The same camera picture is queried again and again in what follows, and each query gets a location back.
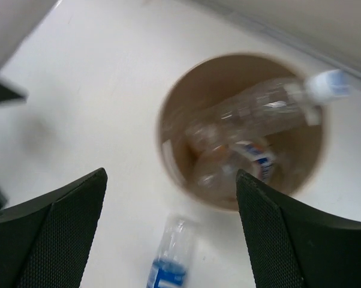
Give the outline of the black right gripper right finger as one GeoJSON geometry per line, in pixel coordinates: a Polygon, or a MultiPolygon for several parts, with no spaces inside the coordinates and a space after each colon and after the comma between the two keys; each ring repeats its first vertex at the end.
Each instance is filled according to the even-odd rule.
{"type": "Polygon", "coordinates": [[[244,170],[236,195],[256,287],[361,287],[361,222],[315,209],[244,170]]]}

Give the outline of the clear bottle with blue label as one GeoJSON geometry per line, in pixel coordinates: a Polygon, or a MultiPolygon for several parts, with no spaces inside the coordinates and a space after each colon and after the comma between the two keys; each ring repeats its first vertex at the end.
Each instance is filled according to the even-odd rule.
{"type": "Polygon", "coordinates": [[[195,221],[179,215],[169,216],[151,265],[147,287],[185,287],[197,235],[195,221]]]}

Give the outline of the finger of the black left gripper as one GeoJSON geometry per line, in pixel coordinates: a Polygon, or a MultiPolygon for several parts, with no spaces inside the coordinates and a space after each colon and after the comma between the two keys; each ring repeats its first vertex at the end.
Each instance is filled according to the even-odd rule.
{"type": "Polygon", "coordinates": [[[7,101],[25,101],[27,93],[9,83],[0,81],[0,103],[7,101]]]}

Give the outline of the beige round waste bin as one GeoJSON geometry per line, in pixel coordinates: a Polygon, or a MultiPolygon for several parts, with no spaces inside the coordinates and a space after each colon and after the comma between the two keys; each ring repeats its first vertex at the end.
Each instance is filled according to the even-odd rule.
{"type": "MultiPolygon", "coordinates": [[[[287,61],[264,53],[229,53],[197,64],[175,82],[158,112],[156,140],[163,167],[184,196],[215,211],[238,210],[235,200],[210,200],[192,188],[190,179],[196,156],[184,139],[184,117],[259,82],[288,76],[304,79],[307,74],[287,61]]],[[[275,152],[286,152],[292,165],[301,169],[295,179],[287,179],[281,169],[276,169],[271,187],[295,196],[318,172],[328,147],[330,126],[328,110],[320,109],[320,115],[321,125],[303,125],[267,136],[275,152]]]]}

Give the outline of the clear bottle with white label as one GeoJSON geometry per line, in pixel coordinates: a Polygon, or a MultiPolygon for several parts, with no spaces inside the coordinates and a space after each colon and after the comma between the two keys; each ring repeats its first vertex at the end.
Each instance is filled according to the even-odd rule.
{"type": "Polygon", "coordinates": [[[275,161],[276,155],[268,145],[242,140],[202,153],[195,163],[192,178],[204,190],[231,193],[236,189],[238,170],[267,183],[275,161]]]}

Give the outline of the clear plastic bottle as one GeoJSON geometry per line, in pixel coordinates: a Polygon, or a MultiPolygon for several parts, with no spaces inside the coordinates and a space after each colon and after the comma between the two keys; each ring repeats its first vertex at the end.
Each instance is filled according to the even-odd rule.
{"type": "Polygon", "coordinates": [[[164,123],[168,136],[183,136],[196,153],[322,122],[320,107],[349,96],[342,70],[305,80],[266,80],[209,108],[178,112],[164,123]]]}

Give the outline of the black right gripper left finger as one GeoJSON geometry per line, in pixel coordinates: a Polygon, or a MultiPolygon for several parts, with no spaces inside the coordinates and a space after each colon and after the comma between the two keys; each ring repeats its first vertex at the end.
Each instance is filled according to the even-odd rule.
{"type": "Polygon", "coordinates": [[[99,168],[0,210],[0,287],[79,287],[106,188],[99,168]]]}

